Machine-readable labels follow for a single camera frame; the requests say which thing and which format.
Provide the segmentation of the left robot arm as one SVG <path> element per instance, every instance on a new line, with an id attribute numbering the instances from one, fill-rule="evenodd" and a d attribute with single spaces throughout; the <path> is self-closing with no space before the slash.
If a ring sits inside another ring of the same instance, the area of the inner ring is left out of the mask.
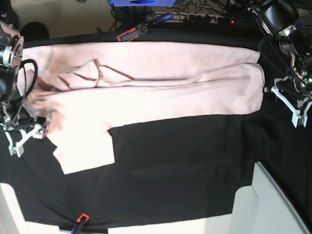
<path id="1" fill-rule="evenodd" d="M 275 78 L 270 92 L 292 112 L 294 127 L 307 125 L 312 106 L 312 40 L 301 31 L 299 14 L 288 0 L 246 0 L 267 42 L 285 66 L 283 78 Z"/>

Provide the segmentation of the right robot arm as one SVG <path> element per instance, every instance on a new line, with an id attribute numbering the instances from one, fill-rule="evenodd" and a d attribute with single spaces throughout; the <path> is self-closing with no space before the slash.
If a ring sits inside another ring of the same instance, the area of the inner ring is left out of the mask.
<path id="1" fill-rule="evenodd" d="M 38 77 L 38 66 L 33 59 L 22 59 L 24 37 L 20 22 L 9 0 L 0 2 L 0 129 L 9 141 L 10 155 L 21 157 L 23 145 L 30 138 L 43 139 L 47 134 L 45 117 L 33 118 L 25 109 L 24 101 L 33 90 Z M 20 69 L 26 64 L 34 67 L 29 87 L 24 86 L 21 97 L 14 99 Z"/>

